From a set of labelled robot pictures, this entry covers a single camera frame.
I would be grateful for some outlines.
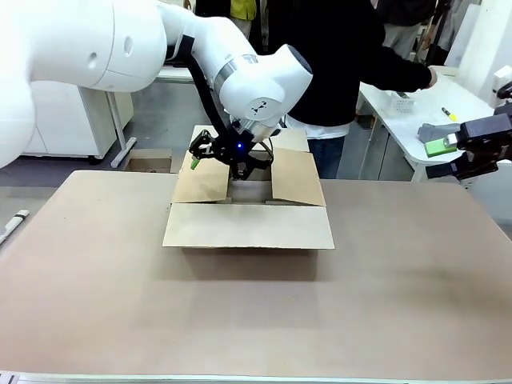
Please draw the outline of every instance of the black cable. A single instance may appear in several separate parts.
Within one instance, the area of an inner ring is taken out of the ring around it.
[[[217,107],[215,106],[214,98],[210,91],[210,86],[202,73],[201,67],[195,58],[191,55],[186,60],[186,66],[192,75],[195,87],[198,90],[199,97],[201,99],[202,106],[205,109],[206,115],[210,119],[218,135],[225,137],[229,134],[224,121],[219,114]]]

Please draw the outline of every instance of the cardboard box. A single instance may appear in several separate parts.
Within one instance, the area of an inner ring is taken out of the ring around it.
[[[170,150],[132,150],[124,167],[126,172],[168,174],[172,167]]]
[[[203,129],[196,126],[195,138]],[[230,182],[215,159],[190,169],[187,153],[172,197],[163,246],[191,248],[333,249],[326,202],[306,135],[284,130],[272,139],[274,164],[258,179]]]

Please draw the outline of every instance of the marker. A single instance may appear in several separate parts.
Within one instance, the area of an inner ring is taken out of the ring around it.
[[[28,210],[20,210],[11,220],[7,223],[5,231],[0,234],[0,244],[2,244],[10,234],[27,218],[30,214]]]
[[[444,108],[444,107],[443,107],[443,108],[441,108],[441,110],[442,110],[442,112],[443,112],[446,116],[448,116],[448,117],[450,118],[450,120],[451,120],[452,122],[456,122],[456,121],[457,121],[457,116],[455,116],[454,114],[452,114],[451,112],[449,112],[449,111],[448,111],[448,109],[446,109],[446,108]]]

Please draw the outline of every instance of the jeans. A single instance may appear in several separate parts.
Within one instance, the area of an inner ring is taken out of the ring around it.
[[[345,136],[308,140],[320,178],[336,178],[339,162],[342,160]]]

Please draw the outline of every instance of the beige tabletop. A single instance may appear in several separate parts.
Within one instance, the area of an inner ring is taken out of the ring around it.
[[[0,370],[512,378],[512,246],[462,188],[323,182],[336,250],[164,249],[176,177],[65,182],[0,258]]]

